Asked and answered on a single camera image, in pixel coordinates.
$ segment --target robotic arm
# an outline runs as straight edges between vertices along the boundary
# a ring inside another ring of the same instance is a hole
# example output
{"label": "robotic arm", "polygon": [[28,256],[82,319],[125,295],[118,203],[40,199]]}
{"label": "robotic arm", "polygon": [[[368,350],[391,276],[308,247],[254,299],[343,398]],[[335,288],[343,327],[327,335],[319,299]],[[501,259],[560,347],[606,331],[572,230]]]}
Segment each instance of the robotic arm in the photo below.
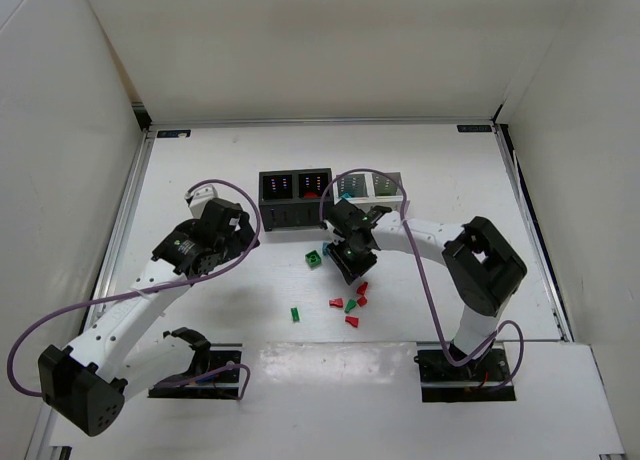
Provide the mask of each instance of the robotic arm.
{"label": "robotic arm", "polygon": [[125,401],[149,386],[176,372],[188,378],[207,371],[211,345],[186,328],[165,332],[155,346],[130,353],[162,312],[191,288],[189,280],[238,257],[254,237],[249,215],[218,198],[213,185],[194,190],[186,201],[194,218],[153,250],[131,290],[184,285],[115,303],[64,349],[50,345],[38,359],[44,401],[89,436],[107,429]]}
{"label": "robotic arm", "polygon": [[[527,273],[518,254],[486,218],[466,225],[407,220],[420,257],[444,265],[465,303],[460,328],[449,346],[456,360],[470,355],[496,330],[500,316]],[[372,250],[413,254],[398,212],[376,206],[363,212],[341,200],[327,212],[334,242],[328,253],[351,284],[377,262]],[[477,352],[480,362],[491,345]]]}

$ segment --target purple cable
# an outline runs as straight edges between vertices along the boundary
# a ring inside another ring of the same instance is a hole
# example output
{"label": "purple cable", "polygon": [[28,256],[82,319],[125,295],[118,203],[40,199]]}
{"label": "purple cable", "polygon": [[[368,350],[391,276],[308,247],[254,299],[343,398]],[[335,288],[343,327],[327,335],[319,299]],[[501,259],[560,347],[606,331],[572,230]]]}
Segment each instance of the purple cable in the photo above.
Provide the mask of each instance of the purple cable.
{"label": "purple cable", "polygon": [[[28,390],[28,389],[24,388],[22,385],[20,385],[20,383],[18,382],[18,380],[16,379],[16,376],[15,376],[15,372],[14,372],[14,368],[13,368],[13,362],[15,360],[16,353],[18,352],[18,349],[20,348],[20,345],[22,345],[22,343],[25,341],[25,339],[29,335],[31,335],[34,332],[34,330],[36,330],[41,325],[47,323],[49,320],[52,320],[52,319],[54,319],[56,317],[59,317],[60,315],[64,315],[65,313],[69,313],[69,312],[72,312],[74,310],[79,310],[81,308],[87,308],[87,307],[90,307],[92,305],[100,305],[102,303],[117,302],[117,301],[121,301],[121,300],[129,300],[131,298],[135,298],[135,297],[139,296],[140,293],[158,293],[158,292],[161,292],[163,290],[168,290],[170,288],[184,287],[186,285],[195,285],[196,283],[205,282],[207,280],[211,280],[213,278],[219,277],[223,273],[227,273],[229,270],[237,267],[240,263],[242,263],[244,261],[244,259],[247,257],[247,255],[249,255],[249,252],[251,252],[251,250],[255,246],[256,242],[258,241],[258,236],[260,235],[260,228],[261,228],[261,225],[262,225],[261,218],[260,218],[260,210],[258,210],[258,207],[256,206],[255,202],[251,199],[251,197],[249,196],[249,194],[247,192],[242,190],[240,187],[237,187],[234,184],[229,183],[229,182],[227,182],[225,180],[218,180],[218,179],[203,180],[201,182],[196,183],[193,187],[191,187],[188,190],[188,193],[191,193],[196,188],[198,188],[198,187],[200,187],[202,185],[206,185],[208,183],[217,183],[217,184],[220,184],[220,185],[225,185],[225,186],[235,190],[236,192],[238,192],[240,195],[242,195],[249,202],[249,204],[251,205],[251,208],[253,209],[253,213],[254,213],[254,215],[256,217],[256,233],[253,236],[253,238],[251,239],[251,242],[249,243],[249,246],[247,247],[247,249],[244,252],[242,252],[242,255],[240,255],[238,257],[238,259],[235,262],[233,262],[232,264],[224,267],[221,270],[218,270],[217,272],[210,273],[209,275],[204,275],[202,277],[194,278],[194,279],[191,279],[191,280],[181,280],[179,282],[164,283],[164,284],[158,285],[158,286],[143,288],[143,289],[137,290],[135,292],[132,291],[132,292],[120,293],[118,295],[112,295],[110,297],[98,298],[98,299],[95,299],[95,300],[89,300],[89,301],[86,301],[86,302],[80,302],[80,303],[77,303],[75,305],[69,305],[68,307],[61,308],[59,310],[56,310],[55,312],[51,312],[49,315],[46,315],[46,316],[42,317],[40,320],[38,320],[37,322],[35,322],[31,326],[29,326],[29,328],[27,328],[24,332],[22,332],[22,334],[18,337],[18,339],[15,341],[15,343],[11,346],[11,350],[9,350],[9,356],[7,357],[7,378],[9,379],[9,383],[11,384],[11,386],[13,388],[15,388],[18,392],[22,393],[23,395],[27,395],[29,397],[42,397],[42,392],[36,392],[34,390]],[[245,382],[245,388],[246,388],[246,383],[248,381],[249,381],[249,375],[247,375],[247,380]]]}
{"label": "purple cable", "polygon": [[183,387],[184,385],[188,385],[191,382],[201,382],[203,380],[208,380],[211,377],[215,377],[216,375],[223,372],[228,372],[229,370],[244,370],[245,372],[247,372],[247,378],[244,379],[240,394],[237,397],[233,397],[234,400],[242,400],[244,398],[244,391],[247,389],[247,385],[249,384],[249,378],[251,378],[251,369],[244,363],[225,365],[224,367],[216,368],[215,370],[210,370],[208,372],[202,373],[197,377],[187,378],[186,380],[180,380],[179,382],[161,382],[156,384],[155,388]]}
{"label": "purple cable", "polygon": [[492,387],[492,390],[497,390],[507,385],[511,380],[513,380],[513,377],[515,377],[516,373],[518,373],[518,370],[520,369],[520,365],[522,364],[522,358],[524,356],[524,335],[522,334],[522,329],[516,322],[512,320],[505,320],[498,326],[495,332],[493,332],[491,335],[485,338],[485,340],[480,345],[478,345],[473,352],[471,352],[469,355],[464,357],[462,360],[456,360],[451,356],[451,353],[449,353],[449,346],[447,344],[447,341],[444,338],[444,333],[442,332],[442,326],[440,325],[440,318],[438,317],[436,305],[435,305],[435,302],[433,301],[431,288],[429,288],[427,274],[425,273],[424,266],[422,265],[422,258],[420,257],[420,251],[418,249],[418,245],[416,244],[416,240],[413,237],[413,233],[411,232],[411,228],[409,228],[409,223],[406,221],[408,195],[407,195],[407,191],[404,189],[404,187],[400,183],[398,183],[395,179],[393,179],[391,176],[387,175],[386,173],[383,173],[379,170],[374,170],[372,168],[354,168],[352,170],[347,170],[346,172],[341,173],[340,175],[336,176],[333,180],[331,180],[329,182],[329,185],[327,185],[327,187],[324,189],[324,192],[322,192],[322,196],[320,197],[320,221],[324,221],[324,215],[323,215],[324,214],[324,210],[323,210],[324,198],[329,193],[329,190],[331,189],[333,184],[343,179],[347,175],[350,175],[352,173],[359,173],[359,172],[369,172],[369,173],[375,173],[377,175],[381,175],[382,177],[390,180],[395,186],[398,187],[398,190],[400,190],[400,192],[402,193],[402,204],[400,205],[400,219],[402,220],[402,224],[404,225],[404,230],[407,233],[407,239],[409,240],[409,245],[411,245],[411,251],[413,252],[413,256],[416,260],[418,273],[420,275],[420,281],[422,282],[422,288],[424,290],[424,294],[427,297],[427,303],[429,304],[429,310],[431,312],[431,317],[433,318],[433,325],[436,328],[438,341],[440,342],[440,346],[442,347],[442,353],[444,354],[445,358],[451,365],[453,365],[454,367],[462,367],[466,365],[471,360],[473,360],[473,357],[475,357],[478,353],[484,350],[485,347],[487,347],[491,342],[493,342],[495,338],[498,336],[498,333],[500,333],[500,331],[506,325],[511,325],[515,327],[515,329],[518,332],[518,337],[520,339],[519,340],[520,356],[518,357],[518,361],[513,371],[511,372],[511,375],[507,379],[505,379],[505,381],[502,382],[500,385],[496,387]]}

